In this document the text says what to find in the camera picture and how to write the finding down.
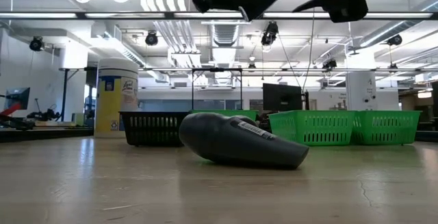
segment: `ceiling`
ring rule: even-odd
[[[190,0],[183,0],[187,10],[195,11]],[[269,11],[275,12],[290,12],[296,6],[308,0],[278,0]],[[369,11],[371,12],[420,12],[418,5],[425,0],[367,0]],[[164,1],[165,8],[169,9],[166,0]],[[12,10],[24,12],[61,12],[61,11],[87,11],[87,12],[122,12],[122,11],[144,11],[144,6],[141,6],[141,0],[128,0],[124,3],[118,3],[114,0],[90,0],[87,3],[79,3],[75,0],[0,0],[0,10],[10,12]],[[36,29],[65,29],[66,31],[81,38],[84,42],[93,45],[93,36],[90,35],[90,28],[94,21],[13,21],[12,27],[21,29],[36,28]],[[200,63],[206,66],[213,66],[216,57],[213,56],[211,46],[211,25],[206,25],[206,21],[192,20],[190,21],[190,31],[196,44],[196,48],[200,52]],[[351,38],[355,41],[364,36],[375,32],[377,29],[387,26],[392,21],[357,21],[352,23],[337,23],[330,21],[312,21],[312,20],[281,20],[277,21],[279,26],[279,35],[277,40],[272,45],[268,52],[262,53],[260,43],[260,35],[263,33],[268,22],[253,21],[251,24],[239,25],[238,40],[233,45],[236,47],[234,61],[230,64],[231,67],[241,66],[246,68],[250,62],[249,57],[255,57],[255,65],[257,68],[281,68],[288,67],[289,60],[294,67],[307,68],[321,67],[322,61],[320,58],[327,51],[337,46],[339,43],[350,42]],[[144,39],[149,30],[159,30],[156,28],[154,21],[108,21],[107,27],[117,25],[123,33],[123,42],[129,45],[136,54],[143,57],[149,66],[158,68],[173,67],[168,57],[168,44],[158,31],[158,44],[155,46],[146,46]],[[387,68],[391,62],[413,57],[422,52],[438,47],[438,21],[424,21],[415,26],[400,32],[403,38],[403,43],[399,46],[391,48],[387,45],[377,44],[367,50],[374,52],[376,66]],[[343,45],[338,45],[340,49],[344,49]],[[436,53],[429,53],[425,57],[419,57],[416,60],[410,61],[403,65],[403,68],[417,68],[425,64],[430,65],[431,62],[438,64],[438,50]],[[122,57],[119,52],[114,49],[101,47],[95,53],[91,53],[89,57],[90,64],[94,64],[101,58],[106,57]],[[346,58],[345,51],[339,50],[333,58],[337,60],[338,67],[343,67]],[[254,72],[247,75],[279,75],[275,72]],[[415,73],[405,73],[394,78],[404,80]],[[323,74],[311,73],[317,75],[314,80],[320,79]],[[343,75],[338,75],[333,79],[342,79]]]

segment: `monitor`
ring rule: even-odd
[[[270,111],[302,110],[301,87],[263,84],[263,109]]]
[[[20,103],[19,110],[26,110],[29,103],[30,88],[10,88],[6,90],[5,109],[11,108],[15,103]]]

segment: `white column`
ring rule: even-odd
[[[374,53],[362,51],[349,55],[346,66],[350,69],[374,69]],[[376,74],[374,72],[350,72],[346,77],[349,110],[377,110]]]

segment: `white cylindrical container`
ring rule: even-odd
[[[135,62],[120,58],[99,61],[94,137],[125,137],[119,112],[138,110],[137,91],[138,65]]]

